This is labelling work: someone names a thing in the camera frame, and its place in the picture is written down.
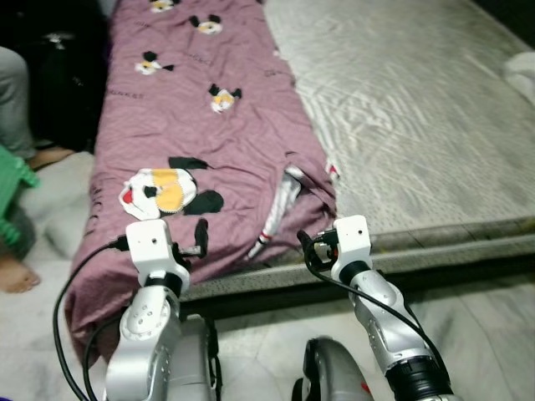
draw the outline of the purple bedsheet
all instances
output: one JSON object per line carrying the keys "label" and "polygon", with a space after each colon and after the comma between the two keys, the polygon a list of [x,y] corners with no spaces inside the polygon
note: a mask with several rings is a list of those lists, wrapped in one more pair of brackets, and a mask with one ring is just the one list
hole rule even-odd
{"label": "purple bedsheet", "polygon": [[[146,179],[141,169],[147,176],[166,169],[158,180],[178,177],[162,187],[180,191],[179,205],[142,185],[147,199],[138,193],[136,206],[149,202],[147,218],[160,213],[174,241],[192,246],[199,214],[208,220],[208,257],[193,261],[194,282],[247,265],[289,165],[304,173],[303,190],[255,260],[296,246],[299,229],[317,232],[332,222],[325,154],[258,1],[123,1],[112,38],[92,210],[74,266],[138,221],[127,212],[136,198],[128,183]],[[130,299],[136,273],[128,252],[107,250],[76,277],[65,312],[78,355],[92,330]]]}

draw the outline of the cartoon character print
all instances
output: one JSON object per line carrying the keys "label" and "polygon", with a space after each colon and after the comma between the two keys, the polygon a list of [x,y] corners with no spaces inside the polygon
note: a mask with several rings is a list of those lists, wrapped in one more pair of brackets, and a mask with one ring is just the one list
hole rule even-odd
{"label": "cartoon character print", "polygon": [[165,11],[172,10],[173,7],[180,3],[181,0],[149,0],[150,10],[153,13],[163,13]]}
{"label": "cartoon character print", "polygon": [[229,110],[236,102],[236,99],[242,98],[242,90],[237,88],[234,92],[229,93],[226,89],[220,89],[217,85],[212,84],[208,89],[211,94],[211,109],[216,113],[221,113],[223,110]]}
{"label": "cartoon character print", "polygon": [[152,75],[159,69],[172,71],[175,68],[175,65],[173,64],[169,64],[165,67],[162,67],[161,64],[156,61],[157,59],[158,55],[156,53],[144,52],[143,61],[141,63],[135,64],[135,71],[137,71],[138,73],[142,73],[143,75]]}
{"label": "cartoon character print", "polygon": [[141,169],[125,182],[119,202],[138,220],[159,219],[181,212],[184,215],[217,213],[222,196],[214,190],[198,193],[189,170],[208,168],[196,158],[170,157],[170,169]]}
{"label": "cartoon character print", "polygon": [[205,21],[204,23],[200,22],[199,18],[197,18],[195,15],[190,17],[190,22],[191,25],[197,28],[197,31],[200,33],[205,33],[206,35],[215,35],[223,30],[221,18],[214,14],[210,14],[208,16],[208,21]]}

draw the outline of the person's foot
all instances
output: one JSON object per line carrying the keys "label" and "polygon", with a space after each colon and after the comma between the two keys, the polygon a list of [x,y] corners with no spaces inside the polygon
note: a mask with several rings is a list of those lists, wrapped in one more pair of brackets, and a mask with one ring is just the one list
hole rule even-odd
{"label": "person's foot", "polygon": [[37,154],[34,157],[26,161],[30,166],[30,169],[32,169],[33,171],[37,171],[47,165],[57,163],[65,159],[67,156],[72,155],[73,153],[74,150],[54,146],[53,148],[38,150]]}
{"label": "person's foot", "polygon": [[13,256],[0,256],[0,290],[26,292],[37,286],[41,279]]}

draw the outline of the mattress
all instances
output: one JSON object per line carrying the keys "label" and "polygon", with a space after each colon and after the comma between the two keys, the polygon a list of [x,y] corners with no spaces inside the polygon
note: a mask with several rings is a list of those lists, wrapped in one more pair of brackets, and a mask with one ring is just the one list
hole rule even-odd
{"label": "mattress", "polygon": [[[407,272],[535,250],[535,109],[502,80],[527,46],[467,0],[269,0],[269,27],[365,215],[374,265]],[[190,299],[312,282],[300,252]]]}

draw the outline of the green stool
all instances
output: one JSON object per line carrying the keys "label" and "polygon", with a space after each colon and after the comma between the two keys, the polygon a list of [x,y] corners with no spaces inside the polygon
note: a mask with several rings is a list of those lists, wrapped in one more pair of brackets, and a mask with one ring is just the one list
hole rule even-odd
{"label": "green stool", "polygon": [[21,182],[34,187],[38,186],[39,178],[24,160],[13,156],[0,145],[0,237],[8,246],[20,238],[18,229],[6,220],[6,213]]}

